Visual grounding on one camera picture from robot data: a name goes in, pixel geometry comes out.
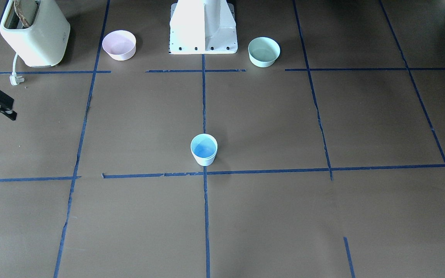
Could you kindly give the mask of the light blue cup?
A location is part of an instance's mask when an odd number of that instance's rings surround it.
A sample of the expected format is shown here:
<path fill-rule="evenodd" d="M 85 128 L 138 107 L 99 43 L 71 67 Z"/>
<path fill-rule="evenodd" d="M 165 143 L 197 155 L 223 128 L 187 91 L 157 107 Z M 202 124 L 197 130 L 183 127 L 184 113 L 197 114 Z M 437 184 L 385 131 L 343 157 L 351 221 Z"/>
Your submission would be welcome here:
<path fill-rule="evenodd" d="M 200 157 L 196 154 L 193 155 L 194 159 L 196 160 L 197 164 L 200 166 L 209 166 L 211 165 L 215 158 L 216 158 L 216 154 L 213 154 L 211 156 L 208 157 Z"/>
<path fill-rule="evenodd" d="M 218 143 L 210 134 L 198 134 L 191 140 L 190 150 L 194 158 L 209 159 L 216 156 Z"/>

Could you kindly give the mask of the cream toaster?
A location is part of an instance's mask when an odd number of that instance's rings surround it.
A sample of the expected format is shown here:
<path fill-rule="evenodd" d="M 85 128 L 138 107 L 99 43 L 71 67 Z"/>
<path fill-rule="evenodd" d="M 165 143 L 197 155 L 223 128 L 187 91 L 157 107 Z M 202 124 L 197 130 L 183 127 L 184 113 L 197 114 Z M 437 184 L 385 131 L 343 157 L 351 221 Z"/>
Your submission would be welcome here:
<path fill-rule="evenodd" d="M 39 7 L 35 21 L 23 28 L 14 11 L 14 0 L 10 0 L 0 23 L 0 33 L 27 66 L 53 67 L 64 58 L 71 27 L 55 0 L 36 2 Z"/>

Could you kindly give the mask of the toast slice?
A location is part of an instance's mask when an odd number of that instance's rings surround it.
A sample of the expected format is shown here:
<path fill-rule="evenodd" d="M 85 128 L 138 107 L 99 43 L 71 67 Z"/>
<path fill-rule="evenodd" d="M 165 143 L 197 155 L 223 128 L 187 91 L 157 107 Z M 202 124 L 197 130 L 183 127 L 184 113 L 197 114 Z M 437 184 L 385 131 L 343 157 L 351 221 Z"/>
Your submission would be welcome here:
<path fill-rule="evenodd" d="M 32 26 L 39 4 L 35 0 L 15 0 L 14 11 L 23 28 Z"/>

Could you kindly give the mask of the pink bowl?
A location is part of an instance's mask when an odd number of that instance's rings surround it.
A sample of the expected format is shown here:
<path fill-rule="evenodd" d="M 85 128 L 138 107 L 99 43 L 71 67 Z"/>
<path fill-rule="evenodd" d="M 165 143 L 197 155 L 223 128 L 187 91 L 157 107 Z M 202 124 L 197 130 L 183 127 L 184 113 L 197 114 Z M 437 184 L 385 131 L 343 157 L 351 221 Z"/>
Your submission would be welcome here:
<path fill-rule="evenodd" d="M 116 30 L 107 34 L 101 46 L 108 55 L 117 61 L 125 61 L 136 53 L 135 35 L 126 30 Z"/>

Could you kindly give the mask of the green bowl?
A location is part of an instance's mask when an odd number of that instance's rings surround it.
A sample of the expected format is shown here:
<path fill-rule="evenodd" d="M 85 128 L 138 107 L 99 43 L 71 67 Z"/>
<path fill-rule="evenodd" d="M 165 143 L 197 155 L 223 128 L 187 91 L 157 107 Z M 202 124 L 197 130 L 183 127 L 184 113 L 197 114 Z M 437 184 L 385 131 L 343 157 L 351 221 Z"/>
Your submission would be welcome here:
<path fill-rule="evenodd" d="M 280 53 L 279 43 L 270 37 L 256 37 L 248 44 L 249 59 L 256 67 L 270 67 L 279 58 Z"/>

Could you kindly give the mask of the white pedestal column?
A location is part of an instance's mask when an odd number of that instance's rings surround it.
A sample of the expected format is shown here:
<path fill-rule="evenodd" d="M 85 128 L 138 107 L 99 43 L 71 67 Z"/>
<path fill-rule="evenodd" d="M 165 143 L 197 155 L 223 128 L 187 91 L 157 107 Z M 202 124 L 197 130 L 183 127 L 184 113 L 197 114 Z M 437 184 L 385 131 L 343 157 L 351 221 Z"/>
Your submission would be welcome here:
<path fill-rule="evenodd" d="M 168 53 L 234 54 L 234 5 L 226 0 L 179 0 L 171 5 Z"/>

